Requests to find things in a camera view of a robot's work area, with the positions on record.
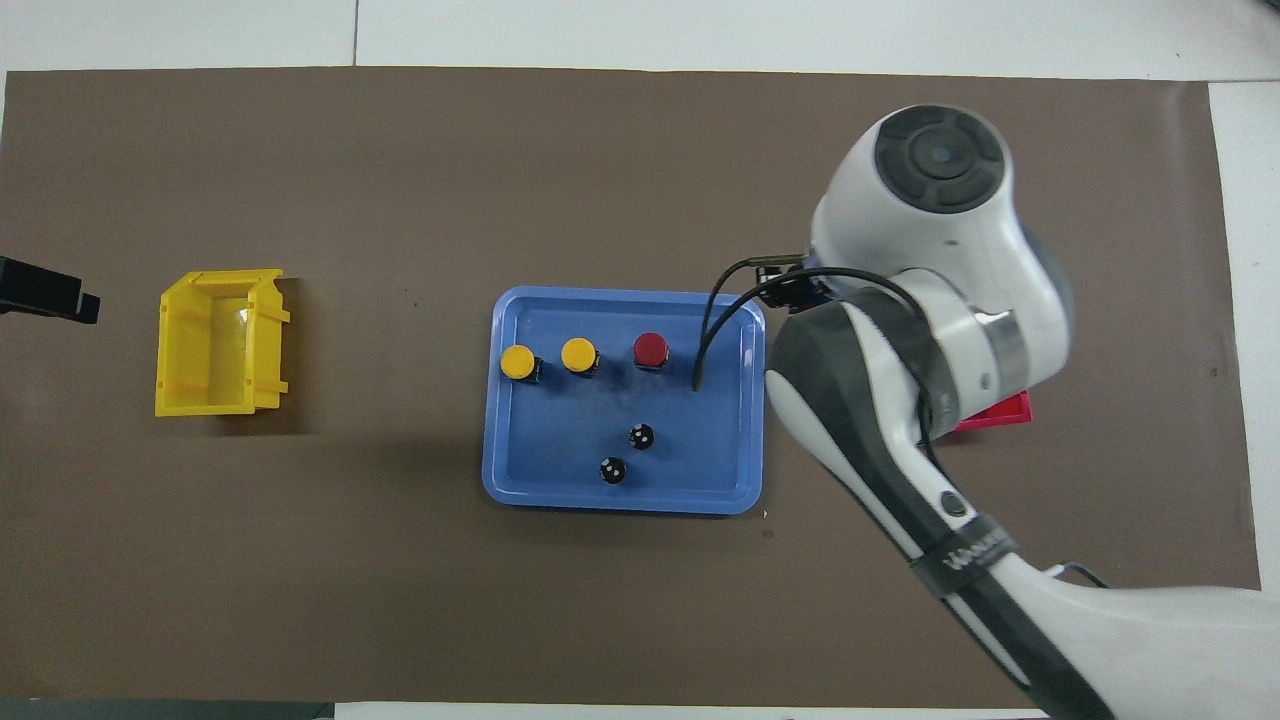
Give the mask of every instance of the brown mat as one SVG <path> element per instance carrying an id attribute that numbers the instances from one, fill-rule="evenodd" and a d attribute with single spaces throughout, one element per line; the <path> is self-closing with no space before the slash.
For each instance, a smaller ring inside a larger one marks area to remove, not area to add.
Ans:
<path id="1" fill-rule="evenodd" d="M 922 101 L 1005 132 L 1079 297 L 1036 421 L 943 447 L 960 487 L 1036 564 L 1256 588 L 1204 85 L 10 73 L 3 252 L 102 316 L 0 319 L 0 694 L 1025 706 L 772 419 L 739 518 L 480 486 L 503 290 L 800 249 L 852 141 Z M 257 266 L 297 278 L 284 407 L 154 418 L 160 292 Z"/>

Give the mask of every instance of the yellow plastic container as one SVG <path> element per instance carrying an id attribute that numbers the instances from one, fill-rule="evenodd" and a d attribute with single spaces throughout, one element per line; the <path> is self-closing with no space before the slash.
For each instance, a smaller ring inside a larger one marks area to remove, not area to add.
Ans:
<path id="1" fill-rule="evenodd" d="M 187 273 L 160 296 L 156 418 L 279 407 L 283 270 Z"/>

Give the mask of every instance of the yellow button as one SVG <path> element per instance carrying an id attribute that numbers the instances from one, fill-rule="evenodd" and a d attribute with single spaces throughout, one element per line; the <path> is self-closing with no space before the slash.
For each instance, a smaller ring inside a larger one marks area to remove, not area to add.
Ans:
<path id="1" fill-rule="evenodd" d="M 502 373 L 513 380 L 522 380 L 534 374 L 534 351 L 524 345 L 512 345 L 502 351 Z"/>
<path id="2" fill-rule="evenodd" d="M 595 369 L 598 359 L 595 346 L 585 337 L 575 337 L 561 348 L 561 361 L 573 373 L 586 373 Z"/>

